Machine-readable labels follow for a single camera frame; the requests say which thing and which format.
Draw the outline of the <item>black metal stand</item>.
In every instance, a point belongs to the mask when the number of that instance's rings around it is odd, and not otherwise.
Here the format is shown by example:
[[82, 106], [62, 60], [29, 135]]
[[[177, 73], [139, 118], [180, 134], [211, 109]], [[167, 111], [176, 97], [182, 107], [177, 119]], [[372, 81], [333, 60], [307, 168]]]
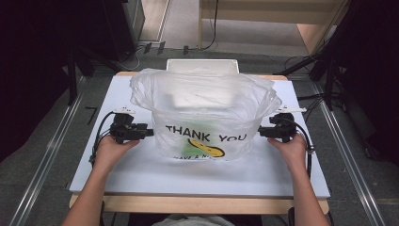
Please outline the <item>black metal stand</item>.
[[89, 60], [89, 50], [84, 46], [75, 46], [68, 53], [68, 77], [69, 77], [69, 101], [72, 105], [77, 97], [76, 69], [79, 69], [82, 75], [92, 76], [94, 67]]

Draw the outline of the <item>light wooden desk frame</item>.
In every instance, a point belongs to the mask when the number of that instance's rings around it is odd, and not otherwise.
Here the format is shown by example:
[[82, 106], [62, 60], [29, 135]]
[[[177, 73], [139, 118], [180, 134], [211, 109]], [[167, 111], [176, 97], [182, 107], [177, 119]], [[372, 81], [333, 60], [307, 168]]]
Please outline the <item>light wooden desk frame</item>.
[[350, 0], [199, 0], [199, 47], [202, 20], [296, 24], [309, 55], [324, 43], [333, 25], [347, 12]]

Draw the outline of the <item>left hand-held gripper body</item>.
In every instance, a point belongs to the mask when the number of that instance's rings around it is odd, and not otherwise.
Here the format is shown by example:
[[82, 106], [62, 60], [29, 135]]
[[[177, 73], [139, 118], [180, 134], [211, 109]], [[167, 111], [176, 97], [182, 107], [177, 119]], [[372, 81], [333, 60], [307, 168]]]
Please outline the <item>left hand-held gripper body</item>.
[[117, 108], [113, 111], [115, 114], [113, 122], [110, 125], [109, 133], [115, 140], [121, 144], [125, 140], [139, 140], [139, 133], [133, 124], [135, 114], [134, 110], [127, 107]]

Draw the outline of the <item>clear printed plastic bag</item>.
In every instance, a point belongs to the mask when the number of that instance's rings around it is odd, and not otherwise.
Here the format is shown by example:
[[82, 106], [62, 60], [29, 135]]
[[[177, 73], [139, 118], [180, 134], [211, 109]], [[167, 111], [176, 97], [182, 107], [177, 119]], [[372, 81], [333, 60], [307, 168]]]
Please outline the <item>clear printed plastic bag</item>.
[[241, 73], [145, 69], [130, 86], [131, 102], [152, 113], [157, 151], [184, 160], [240, 158], [281, 106], [272, 81]]

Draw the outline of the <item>black cabinet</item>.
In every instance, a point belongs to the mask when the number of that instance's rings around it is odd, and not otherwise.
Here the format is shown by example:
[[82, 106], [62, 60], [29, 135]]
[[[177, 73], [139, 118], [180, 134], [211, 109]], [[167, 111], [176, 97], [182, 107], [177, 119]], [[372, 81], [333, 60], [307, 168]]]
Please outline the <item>black cabinet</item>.
[[141, 0], [102, 0], [107, 28], [110, 31], [111, 56], [121, 62], [138, 48], [146, 20]]

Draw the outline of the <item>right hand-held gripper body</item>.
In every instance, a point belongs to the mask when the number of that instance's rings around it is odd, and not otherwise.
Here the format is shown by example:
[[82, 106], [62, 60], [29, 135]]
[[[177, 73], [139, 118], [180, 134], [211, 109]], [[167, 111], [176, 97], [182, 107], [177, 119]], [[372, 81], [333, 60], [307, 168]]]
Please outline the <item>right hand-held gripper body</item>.
[[280, 138], [282, 142], [289, 142], [296, 133], [302, 135], [308, 140], [304, 129], [295, 122], [295, 117], [291, 112], [281, 112], [269, 118], [269, 122], [274, 127], [268, 129], [268, 136], [272, 138]]

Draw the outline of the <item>person's right hand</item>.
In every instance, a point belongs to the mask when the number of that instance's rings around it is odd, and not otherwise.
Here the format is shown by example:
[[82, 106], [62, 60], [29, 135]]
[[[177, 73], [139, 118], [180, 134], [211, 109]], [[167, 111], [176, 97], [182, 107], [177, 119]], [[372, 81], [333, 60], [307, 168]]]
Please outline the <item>person's right hand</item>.
[[271, 137], [267, 141], [280, 151], [290, 172], [306, 170], [306, 142], [300, 134], [295, 134], [293, 139], [286, 143]]

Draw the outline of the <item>dark curtain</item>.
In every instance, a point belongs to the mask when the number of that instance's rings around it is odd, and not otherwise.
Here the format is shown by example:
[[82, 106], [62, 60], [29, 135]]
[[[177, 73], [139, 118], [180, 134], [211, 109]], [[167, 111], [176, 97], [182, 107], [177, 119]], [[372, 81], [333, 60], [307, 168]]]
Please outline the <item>dark curtain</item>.
[[399, 0], [351, 0], [337, 34], [349, 113], [369, 155], [399, 167]]
[[71, 80], [63, 70], [93, 0], [0, 0], [0, 162], [21, 148]]

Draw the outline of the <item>black tripod stand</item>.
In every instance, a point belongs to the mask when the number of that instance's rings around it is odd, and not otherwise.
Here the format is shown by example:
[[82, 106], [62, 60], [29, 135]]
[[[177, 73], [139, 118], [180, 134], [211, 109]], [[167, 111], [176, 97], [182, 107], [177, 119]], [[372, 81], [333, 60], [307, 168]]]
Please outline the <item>black tripod stand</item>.
[[319, 81], [323, 75], [326, 77], [323, 100], [327, 108], [331, 110], [334, 70], [336, 69], [333, 51], [343, 33], [345, 14], [351, 0], [328, 0], [328, 2], [332, 6], [324, 16], [318, 16], [315, 23], [297, 25], [309, 55], [293, 66], [277, 72], [276, 75], [287, 76], [313, 63], [309, 77], [312, 81]]

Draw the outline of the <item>person's grey shirt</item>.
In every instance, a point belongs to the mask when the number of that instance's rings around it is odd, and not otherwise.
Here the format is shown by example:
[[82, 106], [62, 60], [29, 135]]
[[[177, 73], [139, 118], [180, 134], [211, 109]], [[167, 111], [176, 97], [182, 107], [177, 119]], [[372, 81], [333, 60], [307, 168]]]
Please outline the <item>person's grey shirt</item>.
[[232, 222], [218, 215], [171, 214], [152, 226], [235, 226]]

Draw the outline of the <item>metal floor rail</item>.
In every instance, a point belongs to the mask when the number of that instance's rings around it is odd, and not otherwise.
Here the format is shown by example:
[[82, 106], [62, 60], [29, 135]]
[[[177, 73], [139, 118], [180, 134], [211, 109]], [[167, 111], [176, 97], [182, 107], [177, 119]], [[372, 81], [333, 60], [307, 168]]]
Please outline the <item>metal floor rail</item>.
[[59, 148], [66, 136], [74, 115], [79, 107], [83, 92], [87, 86], [88, 78], [82, 76], [77, 83], [77, 96], [75, 100], [66, 108], [63, 117], [56, 128], [55, 133], [48, 142], [43, 158], [37, 167], [32, 180], [30, 181], [24, 195], [19, 202], [18, 208], [15, 211], [13, 218], [8, 226], [24, 226], [28, 216], [40, 194], [47, 175], [56, 159]]
[[351, 149], [343, 136], [343, 131], [337, 122], [335, 114], [330, 110], [324, 101], [321, 101], [320, 107], [327, 121], [329, 130], [334, 138], [338, 151], [345, 165], [345, 172], [350, 177], [352, 184], [362, 205], [364, 212], [371, 226], [387, 226], [379, 210], [376, 199], [371, 189], [367, 185], [359, 165], [351, 152]]

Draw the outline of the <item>person's left hand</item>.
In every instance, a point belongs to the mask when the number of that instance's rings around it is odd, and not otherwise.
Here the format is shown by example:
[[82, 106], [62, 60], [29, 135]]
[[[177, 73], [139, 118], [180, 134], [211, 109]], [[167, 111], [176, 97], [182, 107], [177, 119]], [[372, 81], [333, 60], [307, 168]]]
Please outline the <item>person's left hand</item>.
[[93, 170], [103, 175], [108, 174], [121, 158], [138, 143], [138, 140], [131, 140], [118, 144], [111, 136], [105, 136], [98, 146]]

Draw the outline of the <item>white plastic bin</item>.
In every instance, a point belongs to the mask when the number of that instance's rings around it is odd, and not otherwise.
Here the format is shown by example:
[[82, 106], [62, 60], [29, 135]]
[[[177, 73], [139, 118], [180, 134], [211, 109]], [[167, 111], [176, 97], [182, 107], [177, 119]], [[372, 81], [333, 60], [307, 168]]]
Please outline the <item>white plastic bin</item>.
[[236, 59], [169, 59], [167, 61], [167, 70], [179, 73], [197, 70], [215, 73], [239, 73]]

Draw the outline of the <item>wooden table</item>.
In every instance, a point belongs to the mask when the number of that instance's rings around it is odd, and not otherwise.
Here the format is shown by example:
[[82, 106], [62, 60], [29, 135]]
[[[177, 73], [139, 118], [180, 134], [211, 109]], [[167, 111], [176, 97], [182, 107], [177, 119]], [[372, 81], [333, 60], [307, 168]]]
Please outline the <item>wooden table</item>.
[[[148, 110], [130, 103], [129, 83], [136, 73], [117, 73], [110, 83], [99, 117], [72, 180], [73, 206], [91, 166], [88, 157], [101, 119], [109, 111], [127, 106], [136, 119], [151, 124]], [[298, 107], [293, 83], [283, 76], [258, 75], [275, 81], [275, 90], [289, 107]], [[186, 214], [286, 214], [294, 206], [289, 172], [278, 150], [266, 138], [255, 136], [250, 156], [226, 161], [187, 161], [160, 157], [154, 138], [148, 137], [129, 151], [111, 172], [105, 189], [105, 212]], [[329, 191], [317, 155], [312, 155], [311, 182], [318, 202], [329, 211]]]

